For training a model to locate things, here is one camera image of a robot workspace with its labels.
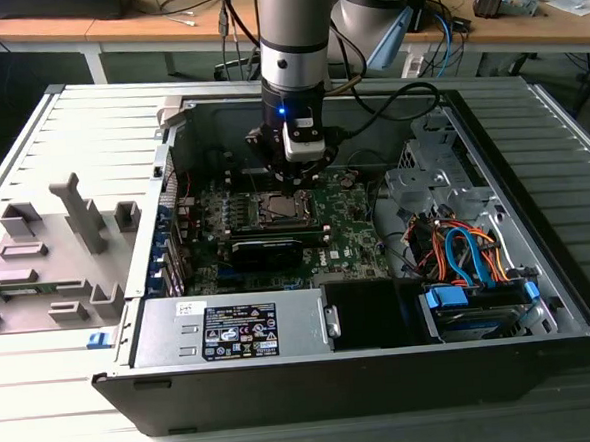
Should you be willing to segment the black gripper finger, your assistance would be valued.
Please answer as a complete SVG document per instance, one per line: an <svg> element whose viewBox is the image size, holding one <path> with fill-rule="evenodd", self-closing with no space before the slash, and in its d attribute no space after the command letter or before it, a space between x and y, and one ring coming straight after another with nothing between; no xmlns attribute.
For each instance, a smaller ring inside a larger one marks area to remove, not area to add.
<svg viewBox="0 0 590 442"><path fill-rule="evenodd" d="M252 129L245 137L246 145L251 149L258 161L279 183L279 190L284 194L292 194L295 186L295 169L286 159L281 133L269 125Z"/></svg>
<svg viewBox="0 0 590 442"><path fill-rule="evenodd" d="M315 177L330 166L339 151L339 129L337 127L325 128L325 151L320 154L317 160L302 161L297 169L297 186L308 187L313 183Z"/></svg>

